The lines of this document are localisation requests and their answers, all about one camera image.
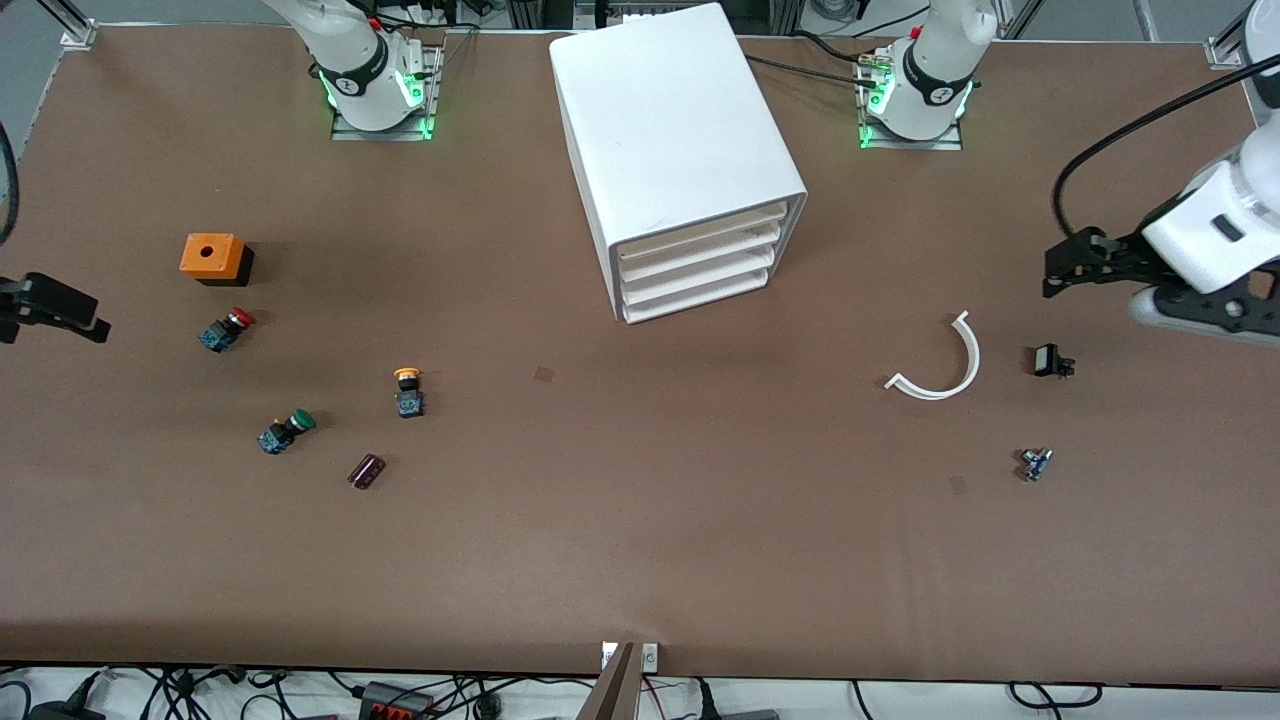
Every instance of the white curved handle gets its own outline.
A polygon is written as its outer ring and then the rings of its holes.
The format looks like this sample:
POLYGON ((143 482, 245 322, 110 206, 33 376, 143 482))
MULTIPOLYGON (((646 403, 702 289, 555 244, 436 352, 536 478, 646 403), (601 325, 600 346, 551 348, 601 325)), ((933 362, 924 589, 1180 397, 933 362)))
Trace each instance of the white curved handle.
POLYGON ((946 400, 952 395, 969 387, 969 383, 978 377, 978 361, 980 356, 978 354, 978 336, 973 334, 973 328, 964 322, 969 316, 969 311, 965 310, 960 313, 960 316, 951 323, 951 327, 960 333, 960 338, 964 340, 964 346, 969 350, 969 369, 965 370, 964 379, 960 384, 951 389, 924 389, 920 386, 913 383, 911 380, 902 377, 902 373, 895 374, 887 383, 884 383, 884 389, 897 387, 897 389, 915 397, 918 400, 946 400))

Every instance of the gray floor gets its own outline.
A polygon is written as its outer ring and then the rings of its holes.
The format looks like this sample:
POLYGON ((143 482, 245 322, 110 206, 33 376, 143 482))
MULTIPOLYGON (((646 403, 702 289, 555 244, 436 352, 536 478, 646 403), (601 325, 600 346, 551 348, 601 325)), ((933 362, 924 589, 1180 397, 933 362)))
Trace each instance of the gray floor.
MULTIPOLYGON (((806 13, 814 32, 854 33, 905 15, 925 0, 872 0, 856 23, 826 20, 806 13)), ((1222 28, 1249 0, 1046 0, 1029 26, 1028 40, 1143 40, 1137 9, 1151 9, 1152 27, 1164 42, 1198 42, 1222 28)), ((100 22, 238 22, 280 23, 260 0, 79 0, 100 22)), ((881 35, 908 32, 913 22, 881 35)), ((61 28, 36 0, 10 0, 0 10, 0 120, 20 155, 50 73, 58 63, 61 28)), ((0 178, 3 190, 3 178, 0 178)))

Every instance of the white floor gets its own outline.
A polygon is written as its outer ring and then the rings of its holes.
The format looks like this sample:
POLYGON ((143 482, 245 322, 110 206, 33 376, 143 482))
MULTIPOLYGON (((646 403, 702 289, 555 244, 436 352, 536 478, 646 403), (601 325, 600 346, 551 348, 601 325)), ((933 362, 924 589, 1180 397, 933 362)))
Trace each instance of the white floor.
MULTIPOLYGON (((6 674, 0 680, 18 679, 27 683, 35 702, 64 701, 93 669, 44 667, 6 674)), ((116 670, 115 679, 99 679, 90 693, 88 708, 102 712, 108 719, 138 717, 155 682, 137 670, 116 670)), ((347 684, 380 680, 399 688, 411 688, 447 676, 390 675, 340 673, 347 684)), ((698 714, 701 701, 698 685, 682 678, 655 678, 662 688, 662 701, 667 720, 698 714)), ((836 680, 727 680, 710 679, 717 708, 722 715, 751 710, 774 710, 782 720, 863 720, 854 700, 852 687, 836 680)), ((291 708, 300 717, 337 715, 356 717, 358 701, 339 688, 324 673, 297 673, 282 684, 291 708)), ((863 682, 863 696, 876 720, 927 720, 927 719, 984 719, 984 720, 1050 720, 1047 711, 1036 712, 1016 705, 1009 689, 1001 684, 977 683, 878 683, 863 682)), ((1080 688, 1047 689, 1059 700, 1075 701, 1092 694, 1080 688)), ((215 720, 241 716, 244 702, 265 691, 248 683, 232 685, 214 680, 201 685, 196 698, 215 720)), ((575 717, 590 691, 576 684, 544 685, 525 682, 502 691, 504 720, 536 720, 548 717, 575 717)), ((1027 700, 1036 698, 1034 691, 1023 691, 1027 700)), ((160 698, 152 705, 154 717, 164 717, 166 706, 160 698)), ((1219 717, 1230 720, 1280 717, 1280 694, 1256 691, 1183 691, 1146 688, 1106 688, 1102 700, 1088 708, 1064 710, 1065 720, 1126 719, 1126 720, 1181 720, 1219 717)), ((20 719, 22 693, 14 688, 0 691, 0 717, 20 719)), ((244 717, 279 720, 280 710, 270 701, 255 701, 244 717)), ((467 720, 458 710, 448 716, 467 720)), ((659 720, 654 703, 644 693, 639 703, 637 720, 659 720)))

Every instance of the black band on robot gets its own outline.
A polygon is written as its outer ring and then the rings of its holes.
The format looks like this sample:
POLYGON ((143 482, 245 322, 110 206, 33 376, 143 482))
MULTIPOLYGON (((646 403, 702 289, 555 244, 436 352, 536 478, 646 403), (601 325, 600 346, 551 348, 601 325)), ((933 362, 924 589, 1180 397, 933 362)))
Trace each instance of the black band on robot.
POLYGON ((334 90, 347 97, 360 97, 365 94, 369 83, 383 74, 383 70, 387 69, 387 59, 390 53, 387 51, 387 41, 383 40, 383 36, 378 35, 375 37, 378 38, 378 50, 374 51, 374 56, 364 65, 344 73, 335 73, 324 67, 320 68, 324 78, 329 81, 329 85, 334 90))
POLYGON ((943 82, 924 70, 920 65, 915 64, 915 44, 908 46, 906 54, 902 56, 902 68, 906 70, 906 79, 920 91, 924 97, 924 104, 937 108, 940 105, 946 105, 959 95, 973 79, 973 73, 968 76, 951 81, 943 82))

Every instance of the battery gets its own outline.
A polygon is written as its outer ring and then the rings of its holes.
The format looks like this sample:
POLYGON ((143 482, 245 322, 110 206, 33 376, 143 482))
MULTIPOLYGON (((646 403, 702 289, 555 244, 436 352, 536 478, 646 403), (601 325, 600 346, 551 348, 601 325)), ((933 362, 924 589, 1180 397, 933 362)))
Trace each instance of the battery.
POLYGON ((383 473, 383 468, 385 466, 387 461, 381 457, 376 455, 366 455, 365 459, 360 461, 360 465, 356 465, 356 469, 351 471, 347 482, 356 489, 369 489, 369 486, 374 484, 374 480, 378 479, 378 475, 383 473))

